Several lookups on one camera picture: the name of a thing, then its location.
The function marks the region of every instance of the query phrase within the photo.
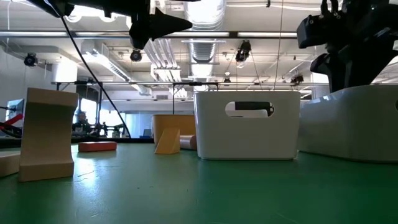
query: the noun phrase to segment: orange block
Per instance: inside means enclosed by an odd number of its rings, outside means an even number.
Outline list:
[[[167,128],[163,131],[155,154],[175,154],[180,152],[180,130]]]
[[[116,150],[116,142],[82,142],[79,143],[79,152],[100,152]]]
[[[156,114],[152,117],[155,146],[158,145],[163,131],[166,128],[176,128],[181,135],[196,134],[194,115]]]

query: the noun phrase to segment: cylindrical wooden block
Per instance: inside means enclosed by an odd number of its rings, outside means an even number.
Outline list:
[[[182,135],[180,136],[180,145],[182,149],[197,149],[197,136],[196,135]]]

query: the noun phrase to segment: black cable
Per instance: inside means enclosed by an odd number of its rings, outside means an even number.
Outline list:
[[[256,62],[254,61],[254,56],[253,56],[253,52],[252,52],[252,51],[251,51],[251,58],[253,59],[254,69],[256,70],[257,79],[259,80],[260,89],[261,89],[261,91],[262,91],[260,76],[259,76],[259,73],[257,72]]]
[[[129,135],[129,138],[131,138],[129,128],[127,127],[127,125],[126,125],[126,123],[124,122],[122,116],[120,115],[119,110],[116,108],[115,104],[113,103],[113,101],[112,101],[111,98],[109,97],[108,93],[106,92],[106,90],[104,89],[104,87],[100,84],[100,81],[99,81],[98,78],[94,75],[94,73],[91,71],[91,69],[90,69],[90,67],[88,66],[86,60],[83,58],[83,56],[82,56],[82,54],[81,54],[81,52],[80,52],[80,50],[79,50],[79,48],[78,48],[78,46],[77,46],[75,40],[73,39],[72,34],[70,33],[70,30],[69,30],[69,28],[68,28],[68,25],[67,25],[67,23],[65,22],[65,19],[63,18],[63,16],[61,16],[61,20],[62,20],[63,25],[65,26],[65,29],[67,30],[67,33],[68,33],[68,36],[69,36],[70,40],[71,40],[72,43],[73,43],[73,46],[75,46],[76,51],[77,51],[77,53],[79,54],[79,56],[80,56],[80,58],[81,58],[81,61],[85,64],[87,70],[90,72],[90,74],[91,74],[91,75],[93,76],[93,78],[95,79],[95,82],[96,82],[96,83],[99,85],[99,87],[102,89],[103,93],[105,94],[105,96],[108,98],[108,100],[109,100],[109,102],[111,103],[111,105],[113,106],[113,108],[114,108],[114,109],[116,110],[116,112],[118,113],[118,116],[119,116],[120,120],[122,120],[124,129],[127,131],[128,135]]]

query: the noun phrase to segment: air duct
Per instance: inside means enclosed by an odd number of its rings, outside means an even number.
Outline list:
[[[185,2],[185,18],[193,26],[192,31],[217,31],[223,25],[226,0],[201,0]],[[207,81],[213,71],[217,43],[189,43],[191,72],[198,81]],[[201,86],[195,90],[204,90]]]
[[[122,66],[118,65],[117,62],[111,60],[109,58],[109,49],[107,46],[102,44],[100,52],[95,49],[95,43],[93,40],[85,40],[81,44],[81,51],[84,53],[87,62],[96,62],[103,67],[107,68],[110,72],[112,72],[117,77],[121,78],[125,82],[136,82],[137,80],[133,80],[127,71],[125,71]],[[131,85],[135,88],[140,95],[142,96],[151,96],[152,89],[142,86],[142,85]]]

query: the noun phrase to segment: wooden arch block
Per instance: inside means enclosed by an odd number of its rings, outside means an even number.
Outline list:
[[[28,88],[19,181],[71,177],[72,119],[78,94]]]
[[[155,154],[175,154],[180,152],[180,130],[167,128],[163,131]]]

